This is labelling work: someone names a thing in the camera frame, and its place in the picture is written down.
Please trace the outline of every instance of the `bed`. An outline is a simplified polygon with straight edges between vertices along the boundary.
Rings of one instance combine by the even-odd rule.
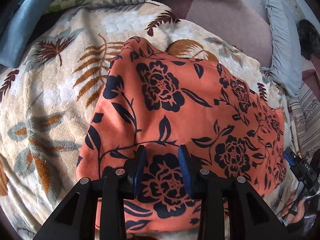
[[[119,1],[141,5],[133,10],[115,9]],[[214,6],[202,11],[205,4]],[[204,18],[208,13],[212,17]],[[159,21],[159,25],[148,28],[159,16],[168,14],[171,21]],[[79,148],[108,74],[109,62],[132,36],[144,37],[163,51],[174,42],[184,40],[178,46],[179,57],[198,55],[209,60],[216,57],[234,76],[245,80],[270,107],[282,109],[284,148],[299,151],[295,121],[301,113],[290,109],[288,104],[292,102],[283,89],[260,71],[261,65],[268,66],[271,62],[271,32],[268,23],[245,2],[87,0],[81,7],[55,13],[54,17],[57,21],[54,26],[49,23],[49,15],[42,18],[18,69],[0,69],[1,83],[9,81],[0,105],[0,205],[22,239],[33,238],[59,200],[76,183]],[[46,47],[48,52],[41,54]],[[50,49],[56,51],[57,48],[58,52],[50,54]],[[96,66],[86,59],[97,55],[97,48],[105,49],[106,59],[98,62],[101,69],[96,71]],[[309,102],[312,101],[313,106],[317,104],[316,97],[306,87],[304,94],[312,94]],[[288,171],[282,184],[265,201],[278,212],[296,185]],[[8,223],[6,228],[18,239]],[[156,239],[195,239],[197,231],[145,234]]]

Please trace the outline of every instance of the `black flower print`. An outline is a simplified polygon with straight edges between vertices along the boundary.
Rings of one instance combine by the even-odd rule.
[[[172,153],[153,156],[149,171],[144,173],[138,201],[153,203],[160,218],[177,217],[194,206],[182,180],[178,158]]]
[[[279,180],[280,180],[280,183],[282,181],[284,181],[286,173],[287,173],[286,165],[285,165],[283,159],[281,159],[280,160],[280,168],[279,168]]]
[[[251,106],[247,85],[241,80],[237,79],[230,80],[230,86],[232,92],[238,98],[239,108],[242,112],[247,114],[248,108]]]
[[[229,135],[225,143],[216,146],[214,161],[224,169],[228,178],[243,176],[250,169],[245,141]]]
[[[272,117],[273,118],[271,118],[270,124],[271,124],[273,130],[275,130],[277,133],[279,133],[279,131],[280,131],[280,123],[277,120],[274,119],[274,118],[277,118],[277,116],[273,115]]]
[[[149,111],[158,110],[160,106],[168,111],[178,112],[184,104],[179,89],[179,81],[167,72],[168,67],[161,61],[137,64],[137,72],[143,82],[142,93]]]

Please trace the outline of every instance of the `mauve fabric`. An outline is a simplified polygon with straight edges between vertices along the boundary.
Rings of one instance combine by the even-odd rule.
[[[270,66],[270,26],[241,0],[193,0],[186,20],[236,46],[262,66]]]
[[[152,0],[169,6],[173,14],[179,19],[185,19],[193,0]]]
[[[308,69],[302,71],[302,80],[314,93],[316,98],[320,101],[320,82],[315,69]]]

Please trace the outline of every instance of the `blue clip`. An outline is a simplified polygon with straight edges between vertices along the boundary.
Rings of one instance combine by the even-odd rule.
[[[290,166],[296,166],[296,162],[295,159],[293,157],[291,157],[288,153],[287,150],[285,150],[283,152],[283,157],[288,161],[288,163],[290,164]]]

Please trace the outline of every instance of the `cream fleece blanket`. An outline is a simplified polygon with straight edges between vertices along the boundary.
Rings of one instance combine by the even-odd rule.
[[[79,148],[110,61],[132,36],[178,57],[217,58],[269,106],[283,110],[284,148],[292,144],[286,98],[265,78],[257,60],[200,26],[176,19],[163,4],[87,0],[34,41],[18,69],[0,70],[0,205],[23,239],[33,238],[76,183]]]

